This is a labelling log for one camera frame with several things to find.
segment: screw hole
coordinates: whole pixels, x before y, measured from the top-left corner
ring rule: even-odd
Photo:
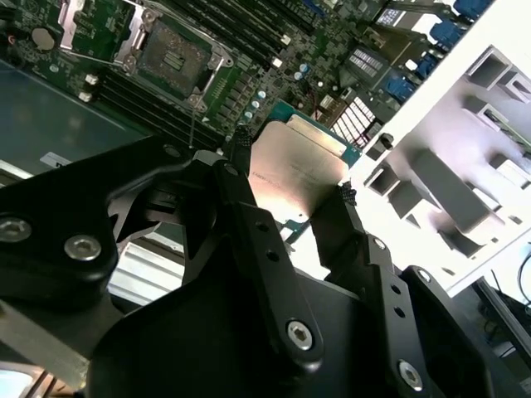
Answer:
[[[256,228],[258,228],[262,232],[267,232],[269,230],[269,226],[267,226],[261,221],[258,221],[255,225],[256,225]]]
[[[267,258],[271,261],[275,261],[276,263],[280,260],[280,257],[278,254],[276,254],[274,251],[272,250],[268,250],[265,255],[267,256]]]
[[[418,269],[417,272],[426,282],[431,282],[430,275],[424,269]]]
[[[395,307],[395,313],[397,313],[397,315],[400,318],[405,318],[406,317],[406,314],[402,311],[402,309],[400,307]]]
[[[441,267],[443,271],[445,271],[448,275],[455,276],[455,272],[451,269],[447,269],[445,267]]]
[[[374,243],[376,243],[376,246],[378,246],[380,249],[385,250],[385,244],[379,240],[378,238],[373,238]]]
[[[412,371],[406,371],[406,376],[411,381],[414,381],[414,382],[417,381],[417,377],[415,376],[415,373],[413,373]]]
[[[304,330],[301,330],[301,329],[298,329],[298,328],[294,328],[293,330],[293,334],[301,341],[303,342],[304,340],[306,340],[306,338],[308,338],[306,336],[306,333],[304,332]]]

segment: metal plate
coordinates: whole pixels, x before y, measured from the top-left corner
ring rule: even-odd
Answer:
[[[258,206],[279,222],[308,219],[346,176],[340,158],[278,121],[268,123],[252,146],[249,183]]]
[[[314,141],[338,158],[341,158],[341,155],[347,150],[347,146],[344,143],[339,142],[331,135],[319,131],[312,123],[302,119],[297,114],[292,115],[286,125],[303,134],[307,139]]]

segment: black metal bracket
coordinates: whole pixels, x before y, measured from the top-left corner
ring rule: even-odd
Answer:
[[[321,264],[331,270],[326,280],[356,293],[377,323],[387,382],[399,396],[431,396],[409,290],[394,274],[389,249],[365,232],[340,187],[310,221]],[[410,378],[405,368],[412,370]]]
[[[158,380],[175,395],[175,378],[187,396],[522,395],[428,273],[396,275],[349,186],[310,218],[328,283],[297,275],[244,138],[231,160],[147,138],[0,190],[0,340],[73,386],[88,367],[98,398]],[[119,253],[160,222],[185,229],[183,287],[120,319],[105,296]]]
[[[485,278],[477,280],[472,286],[483,303],[489,308],[496,322],[504,329],[509,340],[518,348],[522,360],[531,369],[531,337],[527,331]]]

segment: bolt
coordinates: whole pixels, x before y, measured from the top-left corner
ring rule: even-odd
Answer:
[[[382,249],[382,250],[385,250],[386,246],[385,246],[385,243],[383,243],[381,240],[379,240],[378,238],[373,238],[374,240],[374,243],[376,243],[376,245]]]
[[[415,391],[422,391],[422,379],[418,374],[417,369],[412,364],[406,361],[398,362],[398,370],[400,371],[400,377]]]
[[[431,277],[430,275],[424,270],[424,269],[419,269],[418,270],[418,274],[421,276],[421,278],[423,278],[426,282],[431,282]]]
[[[227,170],[233,176],[238,175],[238,171],[230,163],[225,163],[225,170]]]
[[[134,56],[126,56],[124,59],[124,70],[132,72],[136,66],[136,58]]]
[[[101,245],[92,236],[76,235],[65,242],[65,252],[73,260],[91,261],[101,253]]]
[[[16,243],[32,234],[32,226],[16,217],[0,219],[0,242]]]
[[[157,19],[157,15],[151,10],[145,10],[142,14],[142,21],[147,23],[153,23]]]
[[[164,145],[164,151],[169,156],[173,156],[174,158],[179,158],[181,156],[181,153],[173,145],[169,145],[169,144]]]
[[[308,351],[314,344],[311,331],[299,321],[291,321],[288,323],[288,337],[303,351]]]
[[[211,67],[216,67],[217,64],[222,60],[222,58],[218,54],[212,54],[210,57],[210,61],[208,62],[208,65]]]

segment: blue connector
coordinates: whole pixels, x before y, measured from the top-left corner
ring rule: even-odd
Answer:
[[[455,0],[454,8],[459,14],[475,21],[492,2],[493,0]]]
[[[413,95],[417,89],[415,85],[401,76],[389,76],[384,86],[387,91],[395,100],[403,104],[409,97]]]
[[[451,50],[465,35],[465,31],[460,29],[454,22],[445,19],[434,25],[430,30],[430,35],[444,47]]]
[[[437,63],[438,60],[428,52],[418,62],[415,72],[421,79],[426,79],[437,67]]]
[[[323,8],[315,4],[314,0],[302,0],[302,3],[321,18],[326,17],[326,12],[324,12]]]

